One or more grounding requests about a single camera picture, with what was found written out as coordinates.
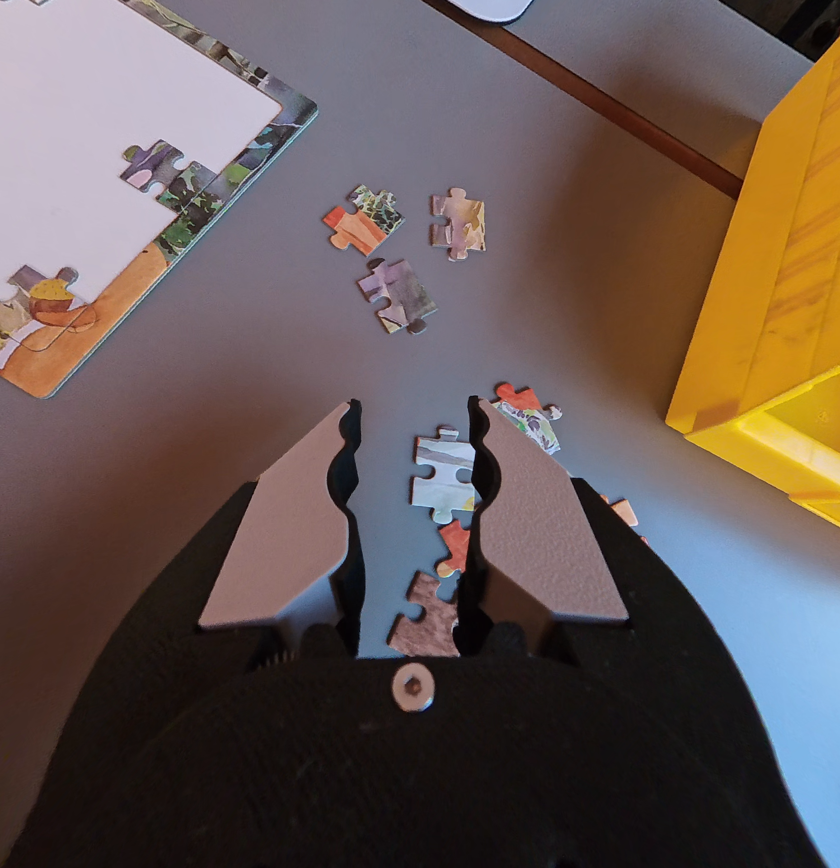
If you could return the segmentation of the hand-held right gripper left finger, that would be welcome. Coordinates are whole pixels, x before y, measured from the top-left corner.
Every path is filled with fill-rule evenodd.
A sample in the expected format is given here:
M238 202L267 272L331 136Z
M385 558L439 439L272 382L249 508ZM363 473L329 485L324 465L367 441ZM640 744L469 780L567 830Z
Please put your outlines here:
M262 473L199 627L275 627L296 649L309 626L326 623L357 654L364 563L347 502L360 442L361 404L352 399Z

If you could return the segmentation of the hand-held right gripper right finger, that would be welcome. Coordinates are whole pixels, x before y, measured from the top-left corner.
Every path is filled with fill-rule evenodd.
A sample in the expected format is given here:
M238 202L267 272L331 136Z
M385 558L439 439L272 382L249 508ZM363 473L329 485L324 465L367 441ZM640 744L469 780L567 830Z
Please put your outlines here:
M491 623L539 652L556 622L621 624L628 613L567 471L485 398L469 398L480 495L458 587L455 642L476 654Z

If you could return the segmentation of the white grey puzzle piece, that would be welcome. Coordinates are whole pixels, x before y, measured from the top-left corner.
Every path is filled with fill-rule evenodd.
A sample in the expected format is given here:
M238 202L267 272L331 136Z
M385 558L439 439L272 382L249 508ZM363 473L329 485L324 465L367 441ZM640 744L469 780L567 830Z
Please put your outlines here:
M435 438L417 437L414 441L414 463L432 467L433 474L412 477L410 503L430 509L437 525L450 524L454 511L474 511L476 491L470 479L474 448L458 437L458 429L440 425Z

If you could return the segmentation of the white puzzle board printed frame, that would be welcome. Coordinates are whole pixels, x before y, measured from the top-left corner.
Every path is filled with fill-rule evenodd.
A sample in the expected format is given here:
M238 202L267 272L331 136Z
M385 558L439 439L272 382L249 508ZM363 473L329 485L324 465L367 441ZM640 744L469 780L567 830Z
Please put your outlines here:
M14 332L0 377L52 395L316 115L160 3L0 2L0 298L69 266L79 311ZM217 175L181 213L121 179L159 140Z

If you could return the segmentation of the red orange puzzle piece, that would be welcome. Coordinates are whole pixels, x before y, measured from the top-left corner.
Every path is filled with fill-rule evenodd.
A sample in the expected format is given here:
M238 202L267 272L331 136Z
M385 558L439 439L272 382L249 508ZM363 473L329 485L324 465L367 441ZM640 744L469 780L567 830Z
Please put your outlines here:
M436 574L439 578L448 578L454 573L466 570L469 550L470 529L461 525L455 518L449 524L438 527L440 536L447 546L448 557L436 564Z

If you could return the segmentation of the red floral puzzle piece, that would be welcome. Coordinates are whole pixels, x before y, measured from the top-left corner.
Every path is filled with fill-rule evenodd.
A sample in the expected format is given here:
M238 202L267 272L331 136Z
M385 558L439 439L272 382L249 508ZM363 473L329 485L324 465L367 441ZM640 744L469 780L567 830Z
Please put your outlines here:
M497 399L491 406L507 416L523 433L534 440L547 454L560 450L560 444L552 428L552 422L563 413L556 405L543 406L534 390L525 387L516 390L509 382L495 387Z

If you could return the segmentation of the brown puzzle piece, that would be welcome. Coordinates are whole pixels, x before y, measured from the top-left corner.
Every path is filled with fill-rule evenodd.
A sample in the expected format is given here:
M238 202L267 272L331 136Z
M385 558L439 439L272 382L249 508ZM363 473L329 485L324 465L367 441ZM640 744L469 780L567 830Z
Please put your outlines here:
M458 657L454 627L457 623L457 592L449 601L437 595L438 579L417 572L407 593L408 602L420 605L422 613L413 620L400 613L390 630L387 644L404 656Z

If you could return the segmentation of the purple grey puzzle piece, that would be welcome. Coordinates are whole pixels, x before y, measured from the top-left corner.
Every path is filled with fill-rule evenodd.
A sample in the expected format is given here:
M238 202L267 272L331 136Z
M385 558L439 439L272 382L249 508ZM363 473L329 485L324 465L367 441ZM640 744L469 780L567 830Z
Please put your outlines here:
M357 284L369 302L384 299L385 307L375 315L388 333L404 328L411 334L426 330L425 318L437 310L435 302L405 260L387 264L382 258L368 263L370 275Z

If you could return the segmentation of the yellow plastic bin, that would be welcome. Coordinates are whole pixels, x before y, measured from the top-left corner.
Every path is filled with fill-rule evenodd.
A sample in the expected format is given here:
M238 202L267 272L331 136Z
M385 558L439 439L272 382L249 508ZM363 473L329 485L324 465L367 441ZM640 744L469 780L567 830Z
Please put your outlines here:
M666 423L840 527L840 35L761 127Z

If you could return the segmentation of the orange green puzzle piece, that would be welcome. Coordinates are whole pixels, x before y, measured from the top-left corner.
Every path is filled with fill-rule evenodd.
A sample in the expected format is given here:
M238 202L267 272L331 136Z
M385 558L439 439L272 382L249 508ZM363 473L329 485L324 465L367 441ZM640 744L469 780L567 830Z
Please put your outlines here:
M387 190L373 193L361 184L348 199L356 206L355 212L336 207L323 217L334 232L329 241L341 250L353 245L369 256L404 222L404 216L395 209L395 196Z

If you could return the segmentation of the pale purple yellow puzzle piece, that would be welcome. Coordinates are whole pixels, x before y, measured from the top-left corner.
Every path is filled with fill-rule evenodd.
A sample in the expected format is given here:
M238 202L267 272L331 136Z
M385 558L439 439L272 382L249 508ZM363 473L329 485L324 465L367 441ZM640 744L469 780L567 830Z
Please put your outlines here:
M456 262L468 257L469 251L486 250L484 202L471 200L465 189L452 188L448 195L433 194L430 211L446 219L446 225L430 226L430 243L447 247L447 257Z

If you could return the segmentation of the purple acorn puzzle piece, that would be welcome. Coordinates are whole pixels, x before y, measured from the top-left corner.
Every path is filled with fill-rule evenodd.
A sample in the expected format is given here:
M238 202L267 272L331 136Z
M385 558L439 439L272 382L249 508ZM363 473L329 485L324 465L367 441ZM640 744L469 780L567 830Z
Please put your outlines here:
M74 295L69 287L78 279L76 269L66 266L52 278L46 277L30 266L21 267L8 278L8 283L20 289L27 297L31 318L49 326L69 326L79 316L72 305Z

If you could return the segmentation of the dark green puzzle piece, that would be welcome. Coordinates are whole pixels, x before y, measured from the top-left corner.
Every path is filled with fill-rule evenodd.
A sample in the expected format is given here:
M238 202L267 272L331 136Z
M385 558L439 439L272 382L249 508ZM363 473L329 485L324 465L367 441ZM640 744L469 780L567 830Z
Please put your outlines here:
M156 198L161 205L181 213L199 193L217 178L217 175L197 161L181 170L171 167L161 182L164 191Z

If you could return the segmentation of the white mouse pad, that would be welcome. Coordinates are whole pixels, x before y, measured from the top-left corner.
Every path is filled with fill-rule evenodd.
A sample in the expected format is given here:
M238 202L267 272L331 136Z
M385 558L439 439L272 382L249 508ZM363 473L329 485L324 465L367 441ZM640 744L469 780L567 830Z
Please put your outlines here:
M465 26L504 27L517 21L533 1L428 1L442 14Z

